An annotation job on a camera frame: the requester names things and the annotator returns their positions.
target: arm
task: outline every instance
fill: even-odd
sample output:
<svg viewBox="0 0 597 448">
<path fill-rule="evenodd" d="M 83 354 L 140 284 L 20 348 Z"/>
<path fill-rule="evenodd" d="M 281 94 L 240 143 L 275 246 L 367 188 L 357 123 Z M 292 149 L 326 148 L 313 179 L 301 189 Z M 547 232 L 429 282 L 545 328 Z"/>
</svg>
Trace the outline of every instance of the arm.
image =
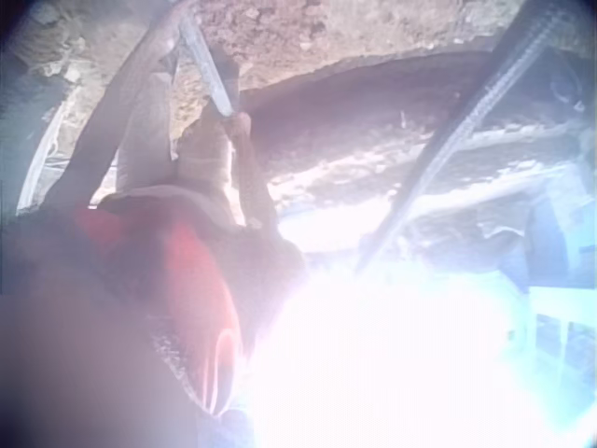
<svg viewBox="0 0 597 448">
<path fill-rule="evenodd" d="M 265 232 L 278 233 L 278 216 L 268 183 L 255 157 L 255 149 L 249 136 L 251 119 L 242 113 L 225 120 L 224 125 L 230 141 L 236 149 L 239 170 L 239 196 L 244 219 L 257 221 Z"/>
<path fill-rule="evenodd" d="M 49 190 L 45 206 L 72 209 L 89 204 L 116 155 L 141 86 L 176 45 L 178 23 L 195 1 L 182 0 L 174 6 L 116 73 L 79 136 L 64 173 Z"/>
</svg>

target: red shirt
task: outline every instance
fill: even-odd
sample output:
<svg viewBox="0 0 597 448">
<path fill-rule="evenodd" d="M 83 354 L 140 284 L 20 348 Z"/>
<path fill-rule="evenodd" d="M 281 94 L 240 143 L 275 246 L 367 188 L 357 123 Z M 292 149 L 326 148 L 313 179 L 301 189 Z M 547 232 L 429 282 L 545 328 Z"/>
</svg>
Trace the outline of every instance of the red shirt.
<svg viewBox="0 0 597 448">
<path fill-rule="evenodd" d="M 75 222 L 107 258 L 149 219 L 165 213 L 167 225 L 159 226 L 160 291 L 165 291 L 160 299 L 174 322 L 196 399 L 207 412 L 220 415 L 232 394 L 241 332 L 229 287 L 192 222 L 159 203 L 118 214 L 84 209 L 76 212 Z"/>
</svg>

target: sunlight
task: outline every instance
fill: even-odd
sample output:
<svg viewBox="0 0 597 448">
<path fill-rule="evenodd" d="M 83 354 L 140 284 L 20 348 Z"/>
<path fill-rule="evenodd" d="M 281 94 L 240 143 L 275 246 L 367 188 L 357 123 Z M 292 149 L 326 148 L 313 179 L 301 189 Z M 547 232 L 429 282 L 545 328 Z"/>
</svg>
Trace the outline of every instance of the sunlight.
<svg viewBox="0 0 597 448">
<path fill-rule="evenodd" d="M 499 360 L 497 279 L 399 272 L 392 286 L 319 275 L 289 304 L 256 360 L 259 446 L 551 446 Z"/>
</svg>

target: rocky ground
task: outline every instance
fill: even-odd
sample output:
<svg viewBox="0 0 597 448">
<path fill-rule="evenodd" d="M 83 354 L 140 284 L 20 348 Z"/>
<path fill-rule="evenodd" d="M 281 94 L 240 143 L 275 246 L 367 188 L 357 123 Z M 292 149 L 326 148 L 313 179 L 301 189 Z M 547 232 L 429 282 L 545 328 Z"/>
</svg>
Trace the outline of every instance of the rocky ground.
<svg viewBox="0 0 597 448">
<path fill-rule="evenodd" d="M 499 33 L 521 0 L 210 0 L 197 17 L 211 44 L 240 64 L 242 89 L 268 86 L 340 61 L 400 57 Z M 72 148 L 90 111 L 161 0 L 39 2 L 11 48 L 34 70 L 76 86 L 59 135 Z M 199 116 L 201 77 L 184 54 L 174 92 L 173 134 Z"/>
<path fill-rule="evenodd" d="M 44 0 L 23 19 L 7 48 L 31 72 L 70 83 L 52 165 L 41 174 L 37 199 L 60 175 L 105 85 L 166 8 L 164 1 Z M 280 210 L 292 212 L 395 193 L 486 59 L 474 50 L 491 49 L 521 3 L 207 0 L 195 13 L 208 42 L 241 67 L 271 191 Z M 591 55 L 594 42 L 586 51 L 570 35 L 560 47 Z M 371 69 L 349 70 L 365 66 Z M 475 150 L 455 158 L 432 186 L 436 203 L 461 201 L 455 191 L 472 191 L 474 185 L 481 196 L 505 194 L 513 175 L 540 177 L 577 157 L 575 145 L 549 139 L 586 127 L 592 105 L 578 114 L 556 102 L 550 70 L 549 64 L 540 67 L 540 81 L 523 85 L 495 111 L 467 144 Z M 594 79 L 590 70 L 583 76 L 584 86 Z M 182 48 L 173 137 L 199 116 L 204 101 L 199 72 Z M 529 143 L 537 139 L 547 143 Z M 497 190 L 489 192 L 490 184 Z M 111 171 L 96 199 L 114 186 Z"/>
</svg>

